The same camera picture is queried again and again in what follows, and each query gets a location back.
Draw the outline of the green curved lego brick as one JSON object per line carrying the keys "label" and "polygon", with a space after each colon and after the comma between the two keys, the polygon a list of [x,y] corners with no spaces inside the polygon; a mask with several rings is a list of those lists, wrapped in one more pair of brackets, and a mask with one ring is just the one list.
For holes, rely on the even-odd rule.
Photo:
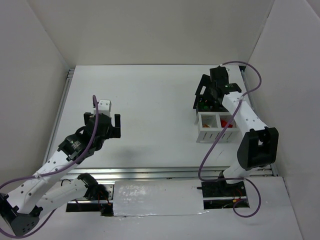
{"label": "green curved lego brick", "polygon": [[208,112],[210,110],[211,110],[211,106],[208,105],[207,103],[205,103],[205,102],[198,103],[198,111],[199,112]]}

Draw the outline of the red curved lego brick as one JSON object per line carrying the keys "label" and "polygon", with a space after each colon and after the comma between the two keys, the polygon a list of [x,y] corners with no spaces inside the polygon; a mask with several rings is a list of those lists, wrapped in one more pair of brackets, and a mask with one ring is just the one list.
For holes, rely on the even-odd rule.
{"label": "red curved lego brick", "polygon": [[[220,120],[220,124],[221,124],[221,127],[222,128],[225,128],[226,126],[227,126],[227,121],[225,121],[225,120]],[[227,126],[228,128],[233,128],[233,125],[230,123],[228,126]]]}

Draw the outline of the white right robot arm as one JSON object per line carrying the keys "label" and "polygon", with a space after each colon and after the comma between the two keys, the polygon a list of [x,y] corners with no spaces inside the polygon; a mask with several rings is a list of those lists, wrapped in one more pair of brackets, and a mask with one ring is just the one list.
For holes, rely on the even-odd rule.
{"label": "white right robot arm", "polygon": [[209,75],[203,75],[200,85],[205,93],[231,114],[226,123],[236,123],[242,140],[236,152],[236,161],[221,173],[217,179],[228,185],[242,182],[250,173],[276,161],[279,132],[268,127],[254,112],[238,84],[229,82],[229,73],[225,64],[211,68]]}

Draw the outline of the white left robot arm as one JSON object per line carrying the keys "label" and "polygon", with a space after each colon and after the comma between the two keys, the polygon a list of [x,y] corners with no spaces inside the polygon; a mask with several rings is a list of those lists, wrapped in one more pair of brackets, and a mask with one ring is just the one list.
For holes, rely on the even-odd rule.
{"label": "white left robot arm", "polygon": [[121,137],[121,116],[84,113],[84,126],[68,135],[52,157],[22,184],[0,195],[0,215],[13,231],[13,238],[26,238],[36,232],[42,217],[78,198],[90,201],[110,199],[110,192],[89,173],[81,173],[59,188],[53,186],[69,171],[99,151],[104,142]]}

